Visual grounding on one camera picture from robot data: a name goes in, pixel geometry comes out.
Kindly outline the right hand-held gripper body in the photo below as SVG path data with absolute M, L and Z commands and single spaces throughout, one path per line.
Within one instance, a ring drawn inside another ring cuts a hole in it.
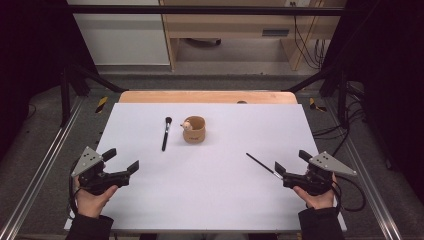
M 283 186 L 293 188 L 299 186 L 309 195 L 317 196 L 329 191 L 333 185 L 335 173 L 356 176 L 357 172 L 326 151 L 312 156 L 307 162 L 307 171 L 304 175 L 286 173 L 283 177 Z

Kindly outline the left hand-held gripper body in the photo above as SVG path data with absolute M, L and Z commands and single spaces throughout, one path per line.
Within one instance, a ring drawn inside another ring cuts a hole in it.
M 130 173 L 126 170 L 114 173 L 104 171 L 102 154 L 86 147 L 71 170 L 71 177 L 78 177 L 80 187 L 93 195 L 101 195 L 109 187 L 118 188 L 129 184 Z

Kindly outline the thin black brush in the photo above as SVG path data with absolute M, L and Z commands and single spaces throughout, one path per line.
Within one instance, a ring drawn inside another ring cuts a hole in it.
M 259 164 L 261 167 L 263 167 L 265 170 L 267 170 L 268 172 L 270 172 L 271 174 L 273 174 L 274 176 L 276 176 L 278 179 L 283 180 L 283 177 L 281 175 L 279 175 L 277 172 L 271 170 L 269 167 L 267 167 L 265 164 L 263 164 L 261 161 L 259 161 L 258 159 L 256 159 L 255 157 L 253 157 L 251 154 L 249 153 L 245 153 L 250 159 L 252 159 L 253 161 L 255 161 L 257 164 Z

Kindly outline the black makeup brush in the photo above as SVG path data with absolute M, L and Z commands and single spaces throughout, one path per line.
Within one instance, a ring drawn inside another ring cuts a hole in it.
M 168 135 L 169 135 L 171 123 L 172 123 L 172 118 L 170 116 L 167 116 L 165 118 L 165 131 L 164 131 L 162 147 L 161 147 L 162 152 L 166 151 Z

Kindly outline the brown cup with small figurine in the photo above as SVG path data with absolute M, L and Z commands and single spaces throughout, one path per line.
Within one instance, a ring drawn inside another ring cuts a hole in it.
M 181 124 L 183 138 L 187 143 L 198 144 L 205 140 L 206 121 L 201 116 L 189 116 Z

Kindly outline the person's right hand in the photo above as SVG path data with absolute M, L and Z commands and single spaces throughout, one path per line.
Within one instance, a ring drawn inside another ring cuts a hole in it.
M 332 189 L 325 192 L 324 194 L 312 196 L 309 195 L 305 190 L 299 186 L 295 186 L 293 191 L 306 203 L 308 208 L 314 208 L 316 210 L 331 208 L 334 205 L 335 194 Z

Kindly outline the person's left hand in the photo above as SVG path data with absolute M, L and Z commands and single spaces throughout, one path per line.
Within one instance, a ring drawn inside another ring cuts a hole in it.
M 79 189 L 75 194 L 78 213 L 90 218 L 98 218 L 102 209 L 118 190 L 118 187 L 113 185 L 101 195 L 93 195 L 80 187 L 78 177 L 74 179 L 74 183 Z

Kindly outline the yellow black tape strip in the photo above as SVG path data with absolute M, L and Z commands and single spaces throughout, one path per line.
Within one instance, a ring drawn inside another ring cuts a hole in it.
M 326 107 L 320 107 L 320 106 L 316 105 L 314 98 L 309 98 L 309 106 L 310 106 L 310 109 L 312 109 L 312 110 L 317 110 L 317 111 L 320 111 L 320 112 L 327 112 Z
M 103 108 L 104 108 L 107 100 L 108 100 L 108 97 L 106 97 L 106 96 L 105 97 L 102 97 L 99 100 L 99 103 L 98 103 L 98 105 L 96 107 L 95 113 L 101 113 L 102 112 L 102 110 L 103 110 Z

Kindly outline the black metal stand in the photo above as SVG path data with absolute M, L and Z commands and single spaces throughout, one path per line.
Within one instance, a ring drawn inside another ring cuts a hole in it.
M 62 121 L 61 127 L 65 126 L 71 118 L 70 105 L 70 90 L 72 87 L 78 96 L 87 96 L 90 93 L 90 87 L 86 83 L 87 79 L 91 79 L 96 83 L 104 86 L 115 93 L 125 92 L 121 88 L 108 80 L 101 77 L 98 73 L 94 73 L 79 65 L 69 65 L 65 67 L 60 74 L 60 89 L 61 89 L 61 107 Z
M 324 81 L 319 90 L 322 97 L 329 97 L 335 92 L 335 90 L 338 90 L 337 120 L 343 128 L 347 129 L 348 119 L 346 97 L 348 92 L 348 80 L 347 75 L 340 66 L 337 66 L 336 64 L 327 66 L 321 69 L 318 73 L 308 77 L 306 80 L 286 89 L 286 92 L 296 93 L 318 80 Z

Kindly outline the white table sheet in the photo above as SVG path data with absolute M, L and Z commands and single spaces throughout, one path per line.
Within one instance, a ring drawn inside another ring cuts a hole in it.
M 183 138 L 189 116 L 206 121 L 201 143 Z M 299 151 L 318 152 L 299 104 L 117 103 L 97 150 L 111 148 L 117 155 L 107 171 L 140 165 L 103 210 L 124 232 L 295 231 L 304 202 L 245 153 L 271 170 L 278 162 L 302 174 L 307 164 Z

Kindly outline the black curtain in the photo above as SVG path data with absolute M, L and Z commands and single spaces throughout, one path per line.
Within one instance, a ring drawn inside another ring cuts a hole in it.
M 0 160 L 27 118 L 30 99 L 76 64 L 96 72 L 67 0 L 0 0 Z
M 344 71 L 364 85 L 387 153 L 424 201 L 424 0 L 347 0 L 346 7 L 363 13 L 340 18 L 324 63 L 358 34 L 341 58 Z

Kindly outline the white cabinet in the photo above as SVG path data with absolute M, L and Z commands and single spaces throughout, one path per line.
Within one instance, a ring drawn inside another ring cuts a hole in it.
M 75 14 L 97 66 L 169 65 L 160 14 Z

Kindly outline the light wooden desk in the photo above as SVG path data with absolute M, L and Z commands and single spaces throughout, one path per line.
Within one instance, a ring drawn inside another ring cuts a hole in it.
M 347 0 L 158 0 L 162 6 L 251 6 L 343 8 Z M 165 14 L 171 61 L 177 57 L 176 43 L 183 38 L 274 38 L 278 39 L 290 67 L 298 70 L 312 52 L 306 45 L 318 39 L 328 42 L 338 25 L 337 16 L 192 15 Z

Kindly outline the aluminium rail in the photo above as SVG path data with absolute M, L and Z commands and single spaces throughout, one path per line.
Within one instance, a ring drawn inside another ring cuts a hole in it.
M 324 103 L 328 107 L 328 111 L 336 124 L 340 124 L 337 120 L 337 103 L 335 100 L 325 98 Z M 370 172 L 366 169 L 363 159 L 361 158 L 358 149 L 351 139 L 352 123 L 362 119 L 365 116 L 361 109 L 350 110 L 347 107 L 348 128 L 345 130 L 338 129 L 342 134 L 342 142 L 337 145 L 333 156 L 346 154 L 349 160 L 349 165 L 357 172 L 357 181 L 364 191 L 367 205 L 371 208 L 379 228 L 385 240 L 403 240 L 401 233 L 396 225 L 392 215 L 384 202 L 380 191 L 372 179 Z
M 84 101 L 85 99 L 83 97 L 75 98 L 74 104 L 71 108 L 70 117 L 65 121 L 64 125 L 59 128 L 54 140 L 50 144 L 48 151 L 44 155 L 43 160 L 41 161 L 16 208 L 3 225 L 3 228 L 0 230 L 0 240 L 14 240 L 17 236 L 19 229 L 39 194 L 50 169 L 55 163 L 57 156 L 69 135 L 76 118 L 78 117 Z

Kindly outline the black horizontal frame bar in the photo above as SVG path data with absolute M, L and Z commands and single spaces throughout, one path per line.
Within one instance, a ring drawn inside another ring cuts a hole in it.
M 344 8 L 242 6 L 69 5 L 66 9 L 80 14 L 342 16 L 345 13 Z

